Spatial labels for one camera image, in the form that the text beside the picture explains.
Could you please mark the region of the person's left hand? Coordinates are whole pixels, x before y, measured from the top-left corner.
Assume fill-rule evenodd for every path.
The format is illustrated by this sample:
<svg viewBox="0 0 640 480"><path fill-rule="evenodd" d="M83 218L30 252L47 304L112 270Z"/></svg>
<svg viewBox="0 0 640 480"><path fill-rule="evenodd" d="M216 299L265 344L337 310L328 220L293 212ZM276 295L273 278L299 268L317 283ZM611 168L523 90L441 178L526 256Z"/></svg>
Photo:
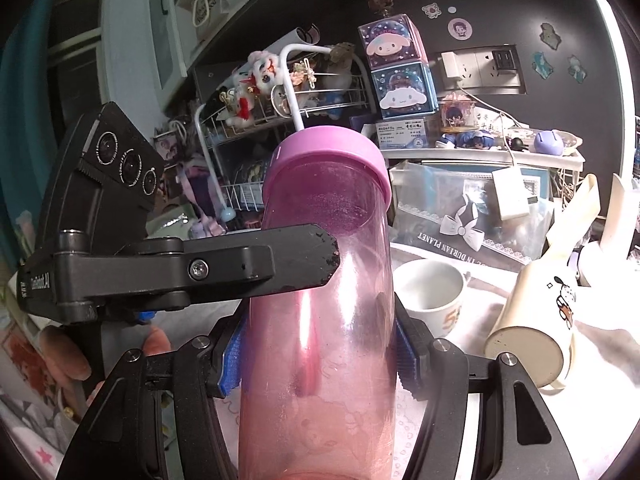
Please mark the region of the person's left hand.
<svg viewBox="0 0 640 480"><path fill-rule="evenodd" d="M38 336L43 361L62 391L66 408L70 408L78 420L84 418L104 382L98 382L90 396L85 396L82 383L88 380L92 370L80 349L55 326L47 326Z"/></svg>

